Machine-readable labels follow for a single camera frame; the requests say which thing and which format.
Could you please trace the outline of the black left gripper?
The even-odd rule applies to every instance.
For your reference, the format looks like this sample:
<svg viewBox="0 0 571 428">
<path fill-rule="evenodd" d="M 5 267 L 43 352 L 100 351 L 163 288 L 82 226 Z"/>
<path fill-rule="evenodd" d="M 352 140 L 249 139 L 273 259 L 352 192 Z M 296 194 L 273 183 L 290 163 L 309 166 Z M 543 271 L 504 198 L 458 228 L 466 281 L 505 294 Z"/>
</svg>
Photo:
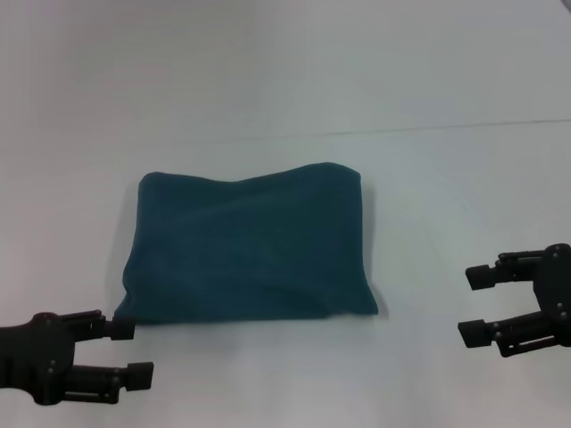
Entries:
<svg viewBox="0 0 571 428">
<path fill-rule="evenodd" d="M 103 338 L 130 341 L 136 323 L 108 320 L 100 310 L 56 316 L 39 313 L 25 324 L 1 329 L 1 387 L 28 393 L 41 406 L 63 401 L 117 404 L 120 391 L 147 391 L 153 362 L 125 367 L 73 364 L 75 343 Z"/>
</svg>

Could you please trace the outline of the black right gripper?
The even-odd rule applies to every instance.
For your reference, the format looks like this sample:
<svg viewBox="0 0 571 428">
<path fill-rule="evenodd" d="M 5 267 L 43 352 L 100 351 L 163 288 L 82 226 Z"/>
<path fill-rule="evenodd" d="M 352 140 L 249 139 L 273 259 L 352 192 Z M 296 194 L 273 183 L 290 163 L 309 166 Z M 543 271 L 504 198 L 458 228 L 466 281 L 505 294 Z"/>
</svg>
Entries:
<svg viewBox="0 0 571 428">
<path fill-rule="evenodd" d="M 540 251 L 504 252 L 493 266 L 468 267 L 473 291 L 497 284 L 532 282 L 541 312 L 501 321 L 458 323 L 469 349 L 495 343 L 502 357 L 550 348 L 570 347 L 570 245 L 557 243 Z"/>
</svg>

